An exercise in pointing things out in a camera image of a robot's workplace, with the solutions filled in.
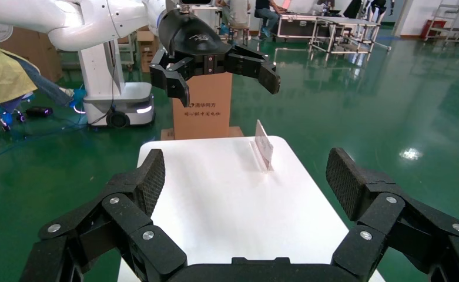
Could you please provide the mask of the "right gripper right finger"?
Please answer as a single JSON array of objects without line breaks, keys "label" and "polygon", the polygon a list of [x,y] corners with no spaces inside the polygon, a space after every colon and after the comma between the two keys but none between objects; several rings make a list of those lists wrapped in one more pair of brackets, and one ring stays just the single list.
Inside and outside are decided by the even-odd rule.
[{"label": "right gripper right finger", "polygon": [[360,167],[340,147],[329,152],[326,179],[354,222],[333,266],[367,281],[395,249],[429,281],[459,281],[459,219],[410,197],[385,173]]}]

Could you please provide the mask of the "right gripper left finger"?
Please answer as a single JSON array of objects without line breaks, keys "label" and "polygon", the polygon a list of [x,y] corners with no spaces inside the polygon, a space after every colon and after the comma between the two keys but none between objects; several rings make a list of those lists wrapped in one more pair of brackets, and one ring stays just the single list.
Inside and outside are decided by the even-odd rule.
[{"label": "right gripper left finger", "polygon": [[187,256],[153,224],[165,177],[163,152],[152,149],[138,168],[113,175],[94,199],[44,224],[21,281],[82,281],[111,250],[140,281],[168,281],[186,267]]}]

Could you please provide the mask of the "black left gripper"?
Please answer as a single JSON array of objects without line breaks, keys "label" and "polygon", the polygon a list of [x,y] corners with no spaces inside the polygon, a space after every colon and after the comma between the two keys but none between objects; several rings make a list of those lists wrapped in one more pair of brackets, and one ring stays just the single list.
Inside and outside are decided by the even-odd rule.
[{"label": "black left gripper", "polygon": [[231,46],[203,20],[179,9],[167,12],[159,22],[159,39],[164,49],[150,62],[150,82],[169,98],[188,108],[192,76],[230,72],[257,79],[272,95],[280,90],[276,64],[268,54],[246,45]]}]

